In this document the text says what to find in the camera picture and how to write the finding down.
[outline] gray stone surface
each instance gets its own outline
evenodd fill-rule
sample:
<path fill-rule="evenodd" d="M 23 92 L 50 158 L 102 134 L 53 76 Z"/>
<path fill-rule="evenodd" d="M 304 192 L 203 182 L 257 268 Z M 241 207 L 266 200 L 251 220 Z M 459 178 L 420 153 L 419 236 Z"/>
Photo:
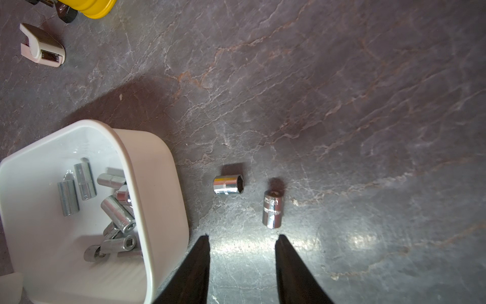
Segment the gray stone surface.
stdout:
<path fill-rule="evenodd" d="M 119 0 L 65 25 L 2 1 L 0 158 L 85 118 L 157 134 L 191 244 L 210 236 L 209 303 L 278 303 L 279 233 L 337 304 L 484 303 L 484 16 L 479 0 Z M 61 68 L 20 56 L 21 22 L 62 42 Z M 221 169 L 243 171 L 241 196 L 213 195 Z M 11 272 L 3 235 L 0 259 Z"/>

